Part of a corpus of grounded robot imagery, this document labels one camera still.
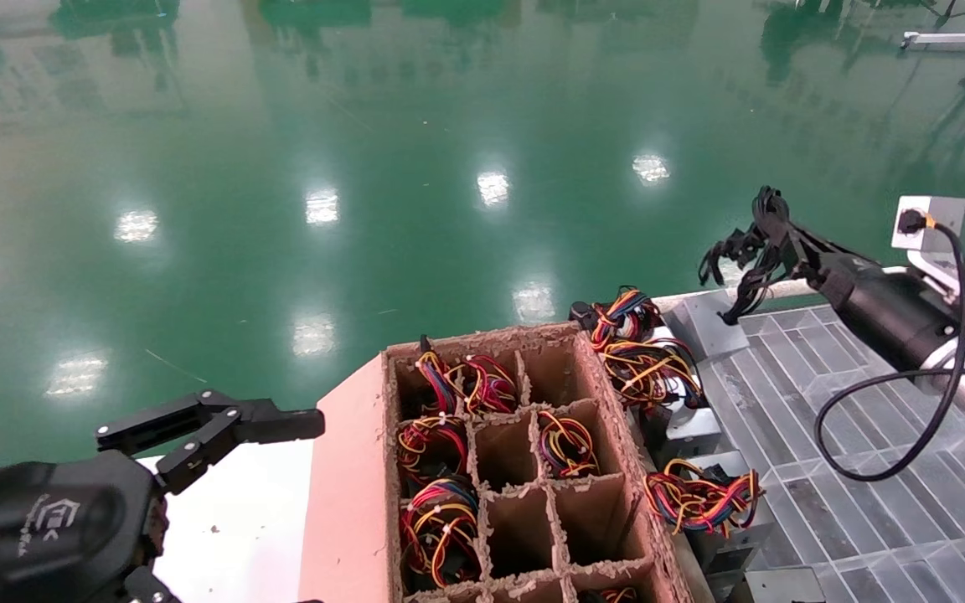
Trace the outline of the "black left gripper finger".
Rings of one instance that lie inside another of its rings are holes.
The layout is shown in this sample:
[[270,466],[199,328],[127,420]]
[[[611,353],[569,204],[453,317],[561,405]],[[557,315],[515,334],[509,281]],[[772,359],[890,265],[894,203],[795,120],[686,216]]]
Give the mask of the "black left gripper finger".
[[150,566],[138,566],[124,577],[126,602],[179,603],[181,600],[166,586]]
[[156,465],[161,492],[179,495],[241,444],[313,440],[325,430],[318,409],[281,410],[272,399],[202,390],[97,428],[97,450],[134,456],[180,441]]

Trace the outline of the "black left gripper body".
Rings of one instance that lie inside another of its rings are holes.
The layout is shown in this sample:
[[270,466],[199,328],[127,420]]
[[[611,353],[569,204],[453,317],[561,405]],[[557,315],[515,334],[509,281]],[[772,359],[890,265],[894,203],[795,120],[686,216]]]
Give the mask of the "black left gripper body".
[[0,602],[126,602],[124,577],[153,571],[166,530],[157,477],[119,451],[4,466]]

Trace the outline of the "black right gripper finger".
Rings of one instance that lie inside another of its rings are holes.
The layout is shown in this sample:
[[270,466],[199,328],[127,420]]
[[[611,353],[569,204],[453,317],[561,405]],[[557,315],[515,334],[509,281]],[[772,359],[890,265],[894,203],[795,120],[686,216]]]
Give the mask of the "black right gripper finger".
[[816,291],[824,279],[823,257],[835,253],[834,245],[775,245],[772,284],[805,280]]
[[847,257],[848,251],[790,220],[775,225],[775,248],[786,270],[823,270],[827,262]]

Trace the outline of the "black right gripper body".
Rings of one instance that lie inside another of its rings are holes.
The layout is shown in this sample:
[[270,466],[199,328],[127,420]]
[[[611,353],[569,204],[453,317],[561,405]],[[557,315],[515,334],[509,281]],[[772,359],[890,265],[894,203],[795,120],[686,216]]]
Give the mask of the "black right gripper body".
[[896,370],[923,368],[957,335],[957,310],[909,271],[888,272],[855,255],[825,255],[821,277],[821,295],[839,320]]

